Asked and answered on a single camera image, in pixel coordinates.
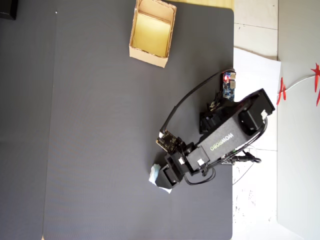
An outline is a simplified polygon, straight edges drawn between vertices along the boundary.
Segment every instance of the dark gray surface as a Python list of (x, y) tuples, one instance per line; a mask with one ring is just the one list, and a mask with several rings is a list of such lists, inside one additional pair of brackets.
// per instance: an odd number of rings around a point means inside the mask
[(43, 231), (54, 72), (55, 2), (20, 0), (0, 19), (0, 239)]
[[(178, 4), (165, 69), (129, 57), (135, 1), (69, 0), (57, 17), (44, 238), (232, 237), (232, 168), (171, 194), (148, 182), (159, 129), (197, 83), (233, 65), (233, 12)], [(168, 126), (196, 141), (218, 79)]]

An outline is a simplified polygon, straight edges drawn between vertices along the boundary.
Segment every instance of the black object in corner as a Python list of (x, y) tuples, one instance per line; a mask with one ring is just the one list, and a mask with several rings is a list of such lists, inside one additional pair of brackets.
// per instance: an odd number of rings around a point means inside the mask
[(0, 1), (0, 18), (15, 20), (17, 16), (18, 0)]

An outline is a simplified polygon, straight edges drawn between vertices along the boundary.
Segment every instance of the white surface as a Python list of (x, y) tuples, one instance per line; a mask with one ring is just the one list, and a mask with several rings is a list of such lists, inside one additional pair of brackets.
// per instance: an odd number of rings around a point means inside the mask
[[(281, 63), (234, 49), (235, 101), (264, 88), (276, 108)], [(268, 117), (264, 135), (250, 152), (262, 159), (233, 186), (233, 240), (301, 240), (277, 223), (277, 111)], [(251, 166), (233, 166), (233, 183)]]
[[(233, 186), (232, 240), (302, 240), (277, 223), (277, 152), (249, 150), (262, 159)], [(233, 166), (237, 181), (251, 162)]]
[(234, 22), (278, 29), (278, 0), (234, 0)]
[(278, 30), (235, 23), (234, 46), (277, 60)]
[(306, 240), (320, 234), (317, 95), (305, 81), (278, 106), (278, 221)]
[[(234, 48), (233, 66), (236, 71), (236, 102), (264, 89), (276, 108), (281, 63), (241, 49)], [(268, 126), (260, 139), (252, 145), (257, 149), (277, 150), (277, 112), (268, 116)]]

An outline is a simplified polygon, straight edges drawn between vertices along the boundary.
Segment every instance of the white floor tile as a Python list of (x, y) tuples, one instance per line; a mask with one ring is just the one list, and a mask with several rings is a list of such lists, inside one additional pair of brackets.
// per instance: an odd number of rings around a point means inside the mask
[(234, 24), (234, 46), (257, 55), (278, 59), (278, 30)]
[(234, 22), (278, 29), (278, 0), (234, 0)]

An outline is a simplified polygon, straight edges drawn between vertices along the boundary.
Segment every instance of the cardboard box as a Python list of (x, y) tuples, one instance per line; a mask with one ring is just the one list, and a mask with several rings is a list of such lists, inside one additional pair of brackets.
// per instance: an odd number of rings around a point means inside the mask
[(164, 68), (168, 61), (177, 7), (160, 0), (136, 0), (129, 55)]

